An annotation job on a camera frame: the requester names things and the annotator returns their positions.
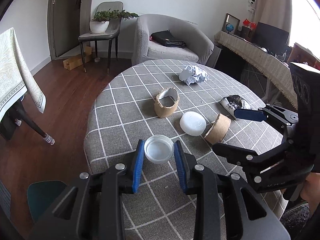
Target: round table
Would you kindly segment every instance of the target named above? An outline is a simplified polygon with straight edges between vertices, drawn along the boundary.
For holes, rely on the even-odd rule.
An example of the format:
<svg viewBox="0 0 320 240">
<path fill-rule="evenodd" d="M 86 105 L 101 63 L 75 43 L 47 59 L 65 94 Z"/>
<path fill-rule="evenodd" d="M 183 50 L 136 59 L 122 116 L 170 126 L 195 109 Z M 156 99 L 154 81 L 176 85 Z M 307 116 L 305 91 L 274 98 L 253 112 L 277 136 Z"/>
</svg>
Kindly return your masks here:
<svg viewBox="0 0 320 240">
<path fill-rule="evenodd" d="M 209 80 L 190 86 L 181 82 L 179 73 L 187 65 L 197 65 L 207 71 Z M 160 119 L 154 111 L 154 98 L 167 87 L 178 91 L 180 101 L 175 113 Z M 215 155 L 203 138 L 219 113 L 228 115 L 219 101 L 234 94 L 245 98 L 253 109 L 265 106 L 246 86 L 197 63 L 151 60 L 125 70 L 98 96 L 89 114 L 84 150 L 92 173 L 104 172 L 109 166 L 121 162 L 125 154 L 135 150 L 139 139 L 163 134 L 173 142 L 180 140 L 186 153 L 193 154 L 198 163 L 213 172 L 222 175 L 236 172 L 245 178 L 241 167 Z M 193 137 L 181 129 L 179 120 L 187 111 L 197 112 L 205 118 L 207 127 L 202 136 Z M 282 135 L 265 122 L 232 119 L 222 142 L 261 154 L 279 145 L 281 140 Z M 280 217 L 287 204 L 280 191 L 264 193 L 262 197 Z M 224 239 L 222 198 L 220 204 Z M 193 238 L 196 196 L 186 196 L 180 189 L 174 158 L 161 165 L 144 159 L 139 190 L 134 195 L 123 195 L 123 210 L 127 239 Z"/>
</svg>

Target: door frame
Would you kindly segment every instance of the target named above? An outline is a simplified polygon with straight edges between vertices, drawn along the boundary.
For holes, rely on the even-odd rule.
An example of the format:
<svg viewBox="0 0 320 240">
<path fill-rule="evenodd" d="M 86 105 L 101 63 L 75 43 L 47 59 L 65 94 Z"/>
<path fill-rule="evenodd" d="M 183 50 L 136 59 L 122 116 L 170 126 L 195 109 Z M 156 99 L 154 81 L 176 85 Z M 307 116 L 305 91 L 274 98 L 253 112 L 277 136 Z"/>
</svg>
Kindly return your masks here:
<svg viewBox="0 0 320 240">
<path fill-rule="evenodd" d="M 53 39 L 53 0 L 48 0 L 48 43 L 51 60 L 59 59 L 61 57 L 56 57 L 56 50 L 54 47 Z M 80 35 L 89 31 L 89 23 L 91 17 L 91 4 L 92 0 L 81 0 L 80 7 Z"/>
</svg>

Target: window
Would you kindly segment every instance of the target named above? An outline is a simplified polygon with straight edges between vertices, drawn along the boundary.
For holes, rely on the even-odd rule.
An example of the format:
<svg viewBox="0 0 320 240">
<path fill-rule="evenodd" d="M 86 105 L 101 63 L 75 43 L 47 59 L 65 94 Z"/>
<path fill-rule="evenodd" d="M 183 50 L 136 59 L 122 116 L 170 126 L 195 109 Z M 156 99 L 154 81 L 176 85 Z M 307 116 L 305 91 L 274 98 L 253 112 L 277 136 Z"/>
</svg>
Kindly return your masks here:
<svg viewBox="0 0 320 240">
<path fill-rule="evenodd" d="M 289 46 L 297 42 L 320 58 L 320 20 L 307 0 L 292 0 Z"/>
</svg>

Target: door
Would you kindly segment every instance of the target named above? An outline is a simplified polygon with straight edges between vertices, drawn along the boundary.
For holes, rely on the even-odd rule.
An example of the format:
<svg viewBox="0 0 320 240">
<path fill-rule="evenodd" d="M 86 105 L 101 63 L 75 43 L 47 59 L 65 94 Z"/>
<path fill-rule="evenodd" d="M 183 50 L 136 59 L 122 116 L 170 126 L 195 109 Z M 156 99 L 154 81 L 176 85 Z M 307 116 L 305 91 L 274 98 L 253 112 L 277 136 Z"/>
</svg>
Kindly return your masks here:
<svg viewBox="0 0 320 240">
<path fill-rule="evenodd" d="M 59 57 L 78 46 L 81 0 L 52 0 L 53 51 Z"/>
</svg>

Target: black monitor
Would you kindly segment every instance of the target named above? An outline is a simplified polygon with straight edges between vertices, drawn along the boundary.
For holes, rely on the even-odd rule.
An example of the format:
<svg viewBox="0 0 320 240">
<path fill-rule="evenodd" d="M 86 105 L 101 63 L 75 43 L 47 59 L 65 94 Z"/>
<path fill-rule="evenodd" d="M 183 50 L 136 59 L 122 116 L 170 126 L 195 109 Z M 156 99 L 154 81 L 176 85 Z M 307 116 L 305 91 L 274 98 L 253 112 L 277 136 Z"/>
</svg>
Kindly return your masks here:
<svg viewBox="0 0 320 240">
<path fill-rule="evenodd" d="M 282 55 L 285 52 L 288 37 L 288 32 L 259 22 L 251 42 L 273 54 Z"/>
</svg>

